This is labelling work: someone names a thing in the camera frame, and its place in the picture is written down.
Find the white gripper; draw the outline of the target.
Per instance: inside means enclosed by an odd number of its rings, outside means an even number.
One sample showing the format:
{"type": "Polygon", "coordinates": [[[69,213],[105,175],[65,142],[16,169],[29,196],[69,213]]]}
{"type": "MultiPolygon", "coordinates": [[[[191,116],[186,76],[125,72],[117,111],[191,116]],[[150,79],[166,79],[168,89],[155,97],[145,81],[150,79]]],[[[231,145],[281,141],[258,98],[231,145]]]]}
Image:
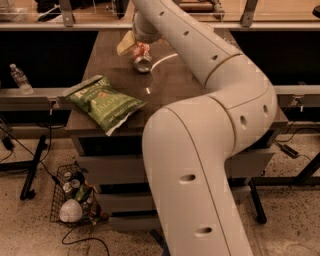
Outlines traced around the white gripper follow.
{"type": "Polygon", "coordinates": [[[117,45],[119,56],[127,54],[136,44],[136,40],[143,43],[153,43],[160,39],[158,30],[140,13],[137,12],[133,20],[133,32],[129,30],[117,45]]]}

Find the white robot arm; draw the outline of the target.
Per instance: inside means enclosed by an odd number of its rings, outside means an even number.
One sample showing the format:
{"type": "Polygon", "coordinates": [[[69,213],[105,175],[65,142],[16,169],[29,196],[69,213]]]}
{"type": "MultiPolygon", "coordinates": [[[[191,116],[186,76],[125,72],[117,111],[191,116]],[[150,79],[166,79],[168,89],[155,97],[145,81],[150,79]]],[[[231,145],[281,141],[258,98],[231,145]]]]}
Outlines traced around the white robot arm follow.
{"type": "Polygon", "coordinates": [[[259,140],[277,112],[265,74],[173,0],[132,0],[133,33],[165,38],[206,89],[147,121],[145,171],[171,256],[253,256],[225,161],[259,140]]]}

